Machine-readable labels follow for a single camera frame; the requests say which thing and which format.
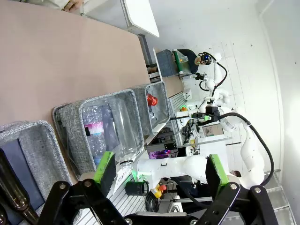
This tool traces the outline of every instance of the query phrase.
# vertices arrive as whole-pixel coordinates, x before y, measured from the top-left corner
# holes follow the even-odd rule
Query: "orange object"
[[[158,103],[158,98],[147,93],[148,106],[155,106]]]

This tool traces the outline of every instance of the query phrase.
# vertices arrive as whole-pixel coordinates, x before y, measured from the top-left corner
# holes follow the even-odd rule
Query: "clear plastic bottle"
[[[82,119],[95,165],[98,166],[106,150],[101,106],[84,107],[82,109]]]

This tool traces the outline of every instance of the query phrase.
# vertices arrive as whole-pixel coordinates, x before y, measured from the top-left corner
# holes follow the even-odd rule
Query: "plastic bottle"
[[[154,194],[156,198],[160,198],[163,195],[163,191],[167,190],[167,187],[163,185],[157,184],[154,189],[151,190],[151,192]]]
[[[82,109],[82,119],[95,165],[98,166],[106,150],[101,106],[84,107]]]

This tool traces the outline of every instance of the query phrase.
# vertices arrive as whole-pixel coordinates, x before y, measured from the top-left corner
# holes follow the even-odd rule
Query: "white panel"
[[[300,1],[274,0],[262,15],[279,77],[285,129],[282,186],[300,224],[300,151],[299,120],[294,115],[300,109]]]

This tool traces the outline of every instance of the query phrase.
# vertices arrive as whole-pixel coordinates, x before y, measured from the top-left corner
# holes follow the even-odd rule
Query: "gray fabric bin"
[[[130,124],[134,134],[134,142],[139,150],[144,145],[143,133],[135,94],[130,89],[104,96],[88,98],[86,100],[54,108],[54,123],[64,147],[68,148],[69,157],[71,158],[71,161],[73,161],[73,168],[77,177],[83,173],[96,170],[96,165],[85,133],[82,109],[84,106],[89,105],[108,104],[113,98],[122,99],[126,103]]]
[[[28,167],[45,201],[55,182],[64,180],[72,184],[54,129],[48,122],[24,121],[0,126],[0,146],[16,139],[19,140]],[[37,209],[38,214],[43,206]]]
[[[155,135],[155,130],[157,126],[161,124],[166,124],[170,119],[170,111],[168,107],[168,98],[165,89],[164,82],[156,82],[151,84],[145,84],[140,86],[135,86],[131,88],[136,97],[139,116],[142,123],[142,133],[143,135]],[[152,96],[157,97],[157,105],[151,106],[154,112],[155,118],[151,120],[150,111],[147,101],[147,92]]]

